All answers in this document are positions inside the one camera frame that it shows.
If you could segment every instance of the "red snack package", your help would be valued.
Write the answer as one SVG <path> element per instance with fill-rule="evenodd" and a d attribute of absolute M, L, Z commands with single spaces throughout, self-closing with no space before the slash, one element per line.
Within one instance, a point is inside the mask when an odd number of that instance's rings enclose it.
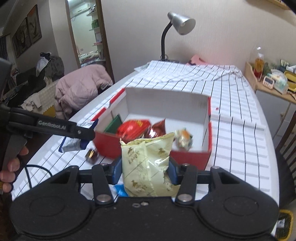
<path fill-rule="evenodd" d="M 116 134 L 124 139 L 135 140 L 141 138 L 150 125 L 149 120 L 128 120 L 118 127 Z"/>
<path fill-rule="evenodd" d="M 165 119 L 149 126 L 144 134 L 145 138 L 155 138 L 165 135 Z"/>

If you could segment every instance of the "cream plastic wrapper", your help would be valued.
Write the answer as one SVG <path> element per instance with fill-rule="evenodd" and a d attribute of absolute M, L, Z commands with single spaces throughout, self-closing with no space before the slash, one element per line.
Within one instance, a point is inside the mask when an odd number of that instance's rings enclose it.
<path fill-rule="evenodd" d="M 123 183 L 129 196 L 176 196 L 180 186 L 166 174 L 173 141 L 174 133 L 127 144 L 120 140 Z"/>

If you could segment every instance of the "cardboard box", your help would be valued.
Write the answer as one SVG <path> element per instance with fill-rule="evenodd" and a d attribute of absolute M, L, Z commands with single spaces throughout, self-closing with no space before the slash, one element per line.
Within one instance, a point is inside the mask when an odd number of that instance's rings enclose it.
<path fill-rule="evenodd" d="M 123 122 L 130 119 L 148 119 L 151 124 L 165 118 L 166 133 L 186 128 L 193 135 L 193 145 L 189 151 L 181 151 L 174 142 L 170 156 L 179 164 L 188 163 L 204 170 L 212 152 L 210 110 L 210 97 L 205 95 L 125 88 L 110 100 L 108 108 L 103 108 L 93 118 L 98 118 L 93 142 L 101 155 L 117 158 L 121 155 L 120 137 L 104 132 L 114 117 L 119 114 Z"/>

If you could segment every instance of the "finger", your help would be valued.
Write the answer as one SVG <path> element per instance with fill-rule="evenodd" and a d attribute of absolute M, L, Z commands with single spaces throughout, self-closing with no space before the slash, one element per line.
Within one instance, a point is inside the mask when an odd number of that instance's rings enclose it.
<path fill-rule="evenodd" d="M 7 168 L 10 172 L 16 172 L 20 168 L 20 160 L 18 158 L 10 160 L 7 164 Z"/>
<path fill-rule="evenodd" d="M 0 180 L 4 183 L 11 183 L 15 180 L 15 173 L 9 171 L 1 171 Z"/>
<path fill-rule="evenodd" d="M 2 188 L 3 188 L 3 192 L 6 192 L 6 193 L 12 191 L 12 186 L 9 183 L 4 183 Z"/>
<path fill-rule="evenodd" d="M 29 153 L 28 148 L 24 146 L 22 150 L 19 152 L 19 155 L 24 156 L 24 155 L 27 155 L 28 153 Z"/>

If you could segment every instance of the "silver lamp shade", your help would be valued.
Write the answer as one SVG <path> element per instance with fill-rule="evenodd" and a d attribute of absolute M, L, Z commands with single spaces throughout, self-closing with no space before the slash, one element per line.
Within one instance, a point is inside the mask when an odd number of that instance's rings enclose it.
<path fill-rule="evenodd" d="M 177 13 L 169 12 L 168 18 L 180 35 L 190 33 L 195 27 L 195 19 Z"/>

